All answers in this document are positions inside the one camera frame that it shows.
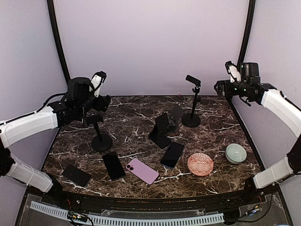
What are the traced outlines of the purple phone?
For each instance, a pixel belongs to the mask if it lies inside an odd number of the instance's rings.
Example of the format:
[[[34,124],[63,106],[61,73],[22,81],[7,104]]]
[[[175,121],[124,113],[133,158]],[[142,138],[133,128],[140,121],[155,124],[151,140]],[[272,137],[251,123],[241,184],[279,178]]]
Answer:
[[[148,185],[151,185],[159,176],[157,171],[137,158],[132,159],[132,161],[126,165],[126,169]]]

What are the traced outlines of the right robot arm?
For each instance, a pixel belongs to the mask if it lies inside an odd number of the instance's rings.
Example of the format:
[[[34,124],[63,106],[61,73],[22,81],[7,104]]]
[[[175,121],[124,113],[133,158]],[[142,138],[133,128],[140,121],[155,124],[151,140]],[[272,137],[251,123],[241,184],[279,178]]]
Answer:
[[[301,110],[296,107],[282,91],[277,90],[269,83],[248,85],[239,81],[217,81],[214,89],[218,96],[231,98],[246,97],[246,102],[256,102],[275,116],[270,120],[279,119],[274,129],[268,135],[281,136],[282,133],[291,132],[295,137],[295,143],[291,143],[290,150],[286,150],[283,159],[274,163],[264,171],[256,174],[251,179],[253,186],[249,186],[240,193],[240,200],[244,204],[250,204],[258,197],[258,189],[263,189],[272,184],[281,183],[284,180],[301,174]]]

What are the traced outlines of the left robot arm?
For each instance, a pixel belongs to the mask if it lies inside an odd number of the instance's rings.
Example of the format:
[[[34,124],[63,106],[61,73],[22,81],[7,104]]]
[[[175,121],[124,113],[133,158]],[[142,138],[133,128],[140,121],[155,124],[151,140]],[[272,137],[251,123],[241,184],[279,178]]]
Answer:
[[[46,130],[68,125],[73,121],[87,121],[89,110],[105,112],[111,103],[111,96],[87,95],[84,98],[67,98],[67,94],[55,94],[61,100],[46,100],[43,106],[33,112],[0,123],[0,175],[11,177],[43,193],[56,205],[66,202],[66,194],[57,179],[18,159],[10,147],[28,137]]]

